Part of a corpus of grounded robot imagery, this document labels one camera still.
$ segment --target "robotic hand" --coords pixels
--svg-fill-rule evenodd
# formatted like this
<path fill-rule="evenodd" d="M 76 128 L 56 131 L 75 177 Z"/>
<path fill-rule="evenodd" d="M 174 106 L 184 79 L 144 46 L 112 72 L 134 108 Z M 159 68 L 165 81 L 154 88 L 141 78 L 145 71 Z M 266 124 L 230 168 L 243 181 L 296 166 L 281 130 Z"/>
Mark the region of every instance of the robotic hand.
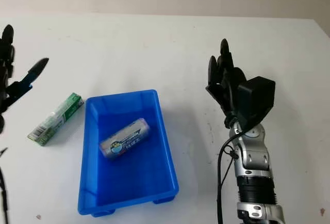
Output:
<path fill-rule="evenodd" d="M 234 160 L 239 188 L 238 218 L 244 224 L 285 224 L 282 207 L 276 205 L 265 130 L 260 124 L 274 105 L 275 82 L 260 76 L 247 81 L 242 70 L 234 67 L 226 39 L 221 42 L 220 54 L 218 61 L 214 56 L 210 58 L 206 87 L 220 104 L 226 115 L 225 126 L 230 129 L 230 139 L 222 146 L 218 158 L 218 223 L 223 223 L 221 157 L 227 153 Z"/>
<path fill-rule="evenodd" d="M 13 28 L 7 25 L 0 39 L 0 133 L 5 125 L 1 113 L 32 89 L 31 83 L 40 75 L 48 62 L 48 58 L 39 60 L 20 82 L 16 81 L 8 86 L 8 78 L 11 78 L 13 73 L 12 63 L 15 56 L 14 46 L 11 45 L 13 36 Z"/>

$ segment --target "white table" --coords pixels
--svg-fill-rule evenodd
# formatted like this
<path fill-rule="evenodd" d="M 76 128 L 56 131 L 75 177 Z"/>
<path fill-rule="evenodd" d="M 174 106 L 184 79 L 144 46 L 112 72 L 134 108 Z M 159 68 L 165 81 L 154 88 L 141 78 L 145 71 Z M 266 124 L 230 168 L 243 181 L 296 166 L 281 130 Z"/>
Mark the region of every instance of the white table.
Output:
<path fill-rule="evenodd" d="M 204 88 L 209 57 L 218 56 L 222 38 L 248 78 L 276 81 L 275 106 L 263 124 L 286 222 L 329 223 L 330 39 L 314 21 L 2 15 L 1 29 L 7 23 L 15 30 L 14 79 L 50 58 L 33 90 L 4 114 L 0 148 L 9 149 L 0 165 L 11 223 L 215 223 L 216 154 L 228 130 Z M 151 88 L 159 93 L 179 194 L 169 203 L 130 206 L 106 217 L 79 215 L 84 108 L 46 147 L 26 135 L 71 92 L 87 99 Z M 240 223 L 237 191 L 232 169 L 223 188 L 224 223 Z"/>

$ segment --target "blue plastic bin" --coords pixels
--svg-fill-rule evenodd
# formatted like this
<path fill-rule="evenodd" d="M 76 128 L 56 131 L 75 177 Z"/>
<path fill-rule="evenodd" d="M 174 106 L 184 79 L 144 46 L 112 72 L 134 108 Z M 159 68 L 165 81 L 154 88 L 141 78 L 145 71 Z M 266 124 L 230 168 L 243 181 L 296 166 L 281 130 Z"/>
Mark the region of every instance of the blue plastic bin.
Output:
<path fill-rule="evenodd" d="M 138 118 L 149 137 L 114 160 L 103 157 L 100 142 Z M 89 98 L 86 101 L 78 212 L 94 217 L 119 207 L 174 199 L 179 187 L 155 90 Z"/>

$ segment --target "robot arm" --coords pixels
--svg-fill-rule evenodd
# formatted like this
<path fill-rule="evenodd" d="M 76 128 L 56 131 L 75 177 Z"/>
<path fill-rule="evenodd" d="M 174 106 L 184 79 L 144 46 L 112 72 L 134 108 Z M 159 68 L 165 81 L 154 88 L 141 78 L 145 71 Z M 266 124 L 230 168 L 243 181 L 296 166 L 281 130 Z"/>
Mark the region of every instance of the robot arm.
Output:
<path fill-rule="evenodd" d="M 241 69 L 234 67 L 229 46 L 224 39 L 221 55 L 212 56 L 208 68 L 206 90 L 220 104 L 225 126 L 231 137 L 221 151 L 232 141 L 232 158 L 239 187 L 238 218 L 244 224 L 281 223 L 283 211 L 276 205 L 276 194 L 268 150 L 264 144 L 265 130 L 260 122 L 274 105 L 275 82 L 263 77 L 246 80 Z M 221 155 L 218 160 L 218 181 Z M 218 182 L 218 223 L 222 224 L 221 182 Z"/>

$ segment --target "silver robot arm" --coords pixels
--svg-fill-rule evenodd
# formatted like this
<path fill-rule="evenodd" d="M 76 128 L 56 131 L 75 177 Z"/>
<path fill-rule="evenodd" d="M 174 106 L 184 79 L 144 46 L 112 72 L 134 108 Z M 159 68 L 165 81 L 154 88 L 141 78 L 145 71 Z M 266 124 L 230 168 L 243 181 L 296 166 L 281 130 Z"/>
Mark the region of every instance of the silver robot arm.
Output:
<path fill-rule="evenodd" d="M 236 122 L 229 135 L 241 131 Z M 237 214 L 244 223 L 285 224 L 282 207 L 276 204 L 273 173 L 264 139 L 265 130 L 258 124 L 232 142 L 237 154 L 234 160 L 240 199 Z"/>

